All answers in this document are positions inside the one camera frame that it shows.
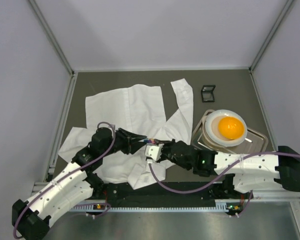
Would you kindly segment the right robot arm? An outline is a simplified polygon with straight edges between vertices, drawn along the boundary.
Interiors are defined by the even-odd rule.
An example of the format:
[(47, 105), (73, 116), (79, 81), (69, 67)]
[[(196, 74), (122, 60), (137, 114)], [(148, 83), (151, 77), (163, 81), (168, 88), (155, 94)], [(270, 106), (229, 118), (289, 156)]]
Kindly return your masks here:
[(196, 149), (183, 141), (163, 144), (158, 162), (168, 160), (201, 177), (229, 176), (230, 188), (245, 194), (283, 188), (300, 192), (300, 154), (288, 146), (250, 154)]

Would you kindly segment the white shirt garment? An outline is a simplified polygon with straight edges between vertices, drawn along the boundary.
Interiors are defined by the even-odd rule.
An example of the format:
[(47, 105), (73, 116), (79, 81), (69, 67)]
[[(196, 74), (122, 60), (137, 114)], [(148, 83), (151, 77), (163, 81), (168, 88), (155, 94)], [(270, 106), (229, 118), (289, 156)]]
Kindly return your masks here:
[[(159, 86), (136, 84), (86, 97), (86, 127), (73, 127), (58, 155), (69, 163), (79, 150), (88, 145), (100, 122), (152, 139), (174, 139), (190, 144), (194, 116), (193, 89), (185, 79), (170, 84), (178, 109), (169, 119), (166, 118)], [(105, 183), (129, 183), (136, 190), (157, 180), (165, 180), (166, 170), (171, 166), (173, 163), (164, 160), (149, 167), (142, 148), (135, 154), (127, 155), (119, 151), (105, 157), (95, 173)]]

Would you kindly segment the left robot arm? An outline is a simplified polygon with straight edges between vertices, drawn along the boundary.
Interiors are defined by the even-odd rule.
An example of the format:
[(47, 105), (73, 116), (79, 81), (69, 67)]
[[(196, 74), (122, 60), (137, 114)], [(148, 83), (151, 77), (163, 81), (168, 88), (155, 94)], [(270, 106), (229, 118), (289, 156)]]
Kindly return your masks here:
[(122, 152), (134, 154), (146, 145), (145, 135), (122, 128), (98, 127), (91, 141), (79, 150), (63, 171), (38, 193), (12, 206), (13, 237), (41, 240), (54, 223), (80, 202), (103, 194), (104, 182), (95, 173), (103, 158)]

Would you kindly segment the colourful pompom brooch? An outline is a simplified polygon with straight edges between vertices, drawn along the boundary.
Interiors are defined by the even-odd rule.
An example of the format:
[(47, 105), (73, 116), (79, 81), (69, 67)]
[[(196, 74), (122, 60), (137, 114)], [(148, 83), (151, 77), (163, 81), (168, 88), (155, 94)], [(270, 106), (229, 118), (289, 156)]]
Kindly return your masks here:
[(163, 143), (162, 140), (156, 139), (156, 138), (145, 138), (143, 140), (144, 143), (150, 144), (150, 145), (160, 145)]

